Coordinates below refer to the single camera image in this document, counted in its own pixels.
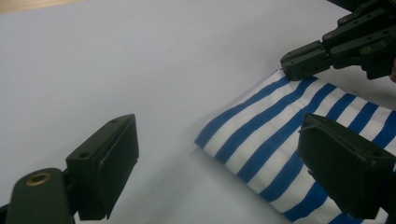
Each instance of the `white table surface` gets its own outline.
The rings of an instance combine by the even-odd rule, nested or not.
[[[110,220],[88,223],[288,223],[193,141],[346,14],[324,0],[90,0],[0,15],[0,205],[19,178],[64,169],[102,125],[134,113],[139,162]],[[320,76],[396,107],[387,78]]]

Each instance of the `blue and white striped fabric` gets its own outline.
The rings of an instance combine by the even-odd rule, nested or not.
[[[240,104],[210,120],[195,143],[295,223],[385,223],[343,215],[296,155],[305,113],[337,120],[396,153],[396,112],[312,77],[272,74]]]

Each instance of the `folded towel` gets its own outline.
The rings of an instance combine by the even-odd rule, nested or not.
[[[396,154],[396,112],[312,77],[290,82],[281,70],[245,100],[210,120],[195,144],[221,161],[295,223],[385,223],[342,214],[297,156],[304,114],[325,116]]]

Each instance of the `striped cloth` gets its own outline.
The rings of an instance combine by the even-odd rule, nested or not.
[[[396,112],[312,77],[290,82],[281,70],[242,102],[210,120],[195,144],[225,164],[295,223],[385,223],[343,215],[307,172],[296,149],[305,113],[337,120],[396,154]]]

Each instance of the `white tabletop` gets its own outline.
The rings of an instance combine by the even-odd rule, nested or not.
[[[140,159],[100,223],[288,223],[193,141],[346,14],[325,0],[90,0],[0,15],[0,205],[19,178],[64,169],[97,129],[133,113]],[[320,76],[396,107],[387,78]]]

